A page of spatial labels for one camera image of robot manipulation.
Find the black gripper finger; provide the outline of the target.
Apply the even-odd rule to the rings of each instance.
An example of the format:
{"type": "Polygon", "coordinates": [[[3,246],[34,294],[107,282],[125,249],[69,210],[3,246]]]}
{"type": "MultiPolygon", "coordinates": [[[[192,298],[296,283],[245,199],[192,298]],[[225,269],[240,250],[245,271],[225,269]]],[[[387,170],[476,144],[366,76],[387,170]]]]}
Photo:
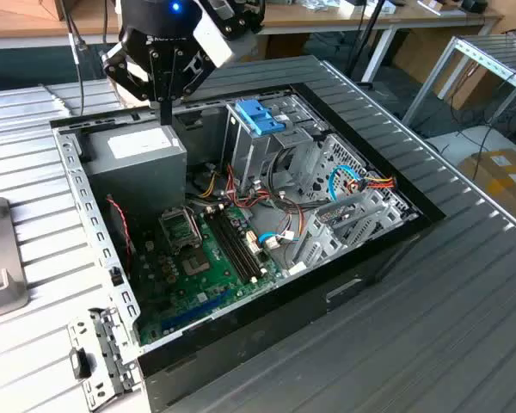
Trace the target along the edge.
{"type": "Polygon", "coordinates": [[[105,74],[140,101],[148,101],[160,125],[167,124],[167,84],[160,54],[145,41],[117,43],[101,56],[105,74]],[[144,80],[128,69],[128,59],[147,75],[144,80]]]}
{"type": "Polygon", "coordinates": [[[172,124],[172,109],[185,100],[213,72],[213,62],[201,47],[177,49],[168,87],[167,124],[172,124]]]}

